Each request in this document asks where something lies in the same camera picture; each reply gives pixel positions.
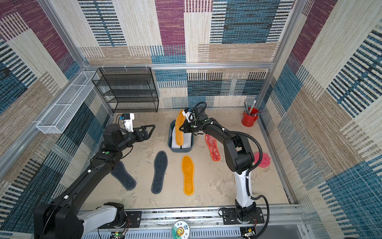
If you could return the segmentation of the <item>orange fleece insole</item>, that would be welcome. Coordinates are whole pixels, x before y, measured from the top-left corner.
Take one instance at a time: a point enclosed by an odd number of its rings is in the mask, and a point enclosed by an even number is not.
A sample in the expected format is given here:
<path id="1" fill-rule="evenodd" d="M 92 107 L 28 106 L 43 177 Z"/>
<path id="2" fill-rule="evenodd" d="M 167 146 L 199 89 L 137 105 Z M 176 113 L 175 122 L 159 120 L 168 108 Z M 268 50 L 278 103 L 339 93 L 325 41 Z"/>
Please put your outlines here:
<path id="1" fill-rule="evenodd" d="M 194 186 L 195 165 L 190 156 L 185 155 L 182 158 L 181 170 L 183 174 L 183 191 L 187 196 L 191 196 L 195 192 L 195 186 Z"/>
<path id="2" fill-rule="evenodd" d="M 184 110 L 181 110 L 176 118 L 176 122 L 175 122 L 175 135 L 176 135 L 176 141 L 177 141 L 177 144 L 182 146 L 183 142 L 184 142 L 184 137 L 183 137 L 183 131 L 180 130 L 180 128 L 183 126 L 184 124 L 184 121 L 185 121 L 185 117 L 183 116 L 183 111 Z"/>

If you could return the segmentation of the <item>large white mesh insole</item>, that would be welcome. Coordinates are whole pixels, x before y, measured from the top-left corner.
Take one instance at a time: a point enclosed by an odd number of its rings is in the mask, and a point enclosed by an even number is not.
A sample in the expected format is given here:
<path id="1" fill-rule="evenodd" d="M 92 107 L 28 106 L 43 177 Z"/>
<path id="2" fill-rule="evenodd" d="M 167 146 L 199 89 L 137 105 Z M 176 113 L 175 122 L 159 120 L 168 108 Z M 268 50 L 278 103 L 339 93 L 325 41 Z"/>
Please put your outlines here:
<path id="1" fill-rule="evenodd" d="M 172 149 L 180 149 L 181 148 L 181 146 L 177 144 L 176 135 L 172 135 L 171 148 Z"/>

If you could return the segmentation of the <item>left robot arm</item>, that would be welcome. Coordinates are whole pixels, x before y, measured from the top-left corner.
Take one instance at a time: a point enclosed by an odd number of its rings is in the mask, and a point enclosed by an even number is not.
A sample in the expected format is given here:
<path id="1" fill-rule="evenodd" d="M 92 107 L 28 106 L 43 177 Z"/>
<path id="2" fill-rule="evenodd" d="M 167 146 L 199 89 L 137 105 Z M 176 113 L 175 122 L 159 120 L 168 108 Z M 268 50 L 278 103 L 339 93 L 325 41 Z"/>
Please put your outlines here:
<path id="1" fill-rule="evenodd" d="M 34 211 L 36 239 L 80 239 L 103 225 L 124 227 L 127 216 L 120 203 L 106 203 L 98 209 L 79 215 L 79 211 L 95 187 L 120 164 L 123 150 L 136 142 L 148 140 L 155 125 L 136 127 L 132 132 L 114 123 L 103 132 L 103 144 L 92 157 L 88 168 L 50 204 L 41 204 Z"/>

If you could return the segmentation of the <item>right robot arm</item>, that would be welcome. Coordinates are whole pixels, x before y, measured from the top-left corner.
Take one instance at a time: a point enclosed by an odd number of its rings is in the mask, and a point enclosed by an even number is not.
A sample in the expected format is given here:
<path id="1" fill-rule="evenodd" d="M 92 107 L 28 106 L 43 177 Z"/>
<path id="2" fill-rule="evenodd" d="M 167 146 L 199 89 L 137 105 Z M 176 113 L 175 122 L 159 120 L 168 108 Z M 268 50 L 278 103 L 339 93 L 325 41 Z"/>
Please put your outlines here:
<path id="1" fill-rule="evenodd" d="M 176 119 L 175 129 L 184 133 L 204 132 L 217 141 L 224 148 L 225 161 L 234 173 L 236 185 L 235 212 L 240 223 L 249 222 L 256 213 L 256 200 L 251 186 L 251 172 L 260 165 L 261 160 L 255 162 L 255 156 L 250 140 L 258 148 L 259 156 L 263 156 L 258 141 L 251 135 L 239 131 L 228 130 L 213 118 L 197 111 L 181 110 Z"/>

